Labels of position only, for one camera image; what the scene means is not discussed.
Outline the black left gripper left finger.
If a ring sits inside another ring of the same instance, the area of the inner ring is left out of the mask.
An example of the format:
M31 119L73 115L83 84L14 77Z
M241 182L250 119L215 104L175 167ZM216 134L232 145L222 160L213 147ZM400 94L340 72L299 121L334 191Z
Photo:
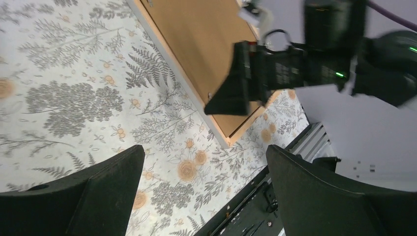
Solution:
M1 235L125 235L144 160L134 145L66 177L1 193Z

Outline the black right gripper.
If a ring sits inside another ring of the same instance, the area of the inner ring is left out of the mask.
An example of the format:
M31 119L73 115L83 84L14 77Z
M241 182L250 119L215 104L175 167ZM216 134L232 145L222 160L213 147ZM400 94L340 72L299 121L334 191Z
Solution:
M250 102L264 107L274 90L328 84L342 90L364 35L366 8L365 0L305 0L303 43L283 29L235 43L228 75L205 115L247 116Z

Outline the floral patterned table mat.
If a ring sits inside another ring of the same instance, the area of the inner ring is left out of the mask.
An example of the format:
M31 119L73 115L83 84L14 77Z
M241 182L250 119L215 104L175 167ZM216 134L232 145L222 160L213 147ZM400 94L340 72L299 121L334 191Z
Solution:
M23 191L135 144L129 236L191 236L308 126L281 92L224 149L124 0L0 3L0 190Z

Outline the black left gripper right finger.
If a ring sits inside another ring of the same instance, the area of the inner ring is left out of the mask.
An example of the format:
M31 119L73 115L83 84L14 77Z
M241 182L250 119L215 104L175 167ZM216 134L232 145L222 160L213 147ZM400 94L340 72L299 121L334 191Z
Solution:
M266 159L288 236L414 236L417 195L362 183L276 145Z

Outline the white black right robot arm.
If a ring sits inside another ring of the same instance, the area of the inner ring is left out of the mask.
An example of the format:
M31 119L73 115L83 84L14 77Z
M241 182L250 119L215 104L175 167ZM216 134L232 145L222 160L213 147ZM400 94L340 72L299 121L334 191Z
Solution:
M249 114L275 90L334 84L342 91L355 74L351 95L365 94L394 107L417 96L417 27L367 0L306 0L304 42L285 34L283 51L269 49L272 13L255 0L239 12L259 28L260 39L234 44L229 73L204 108L206 115Z

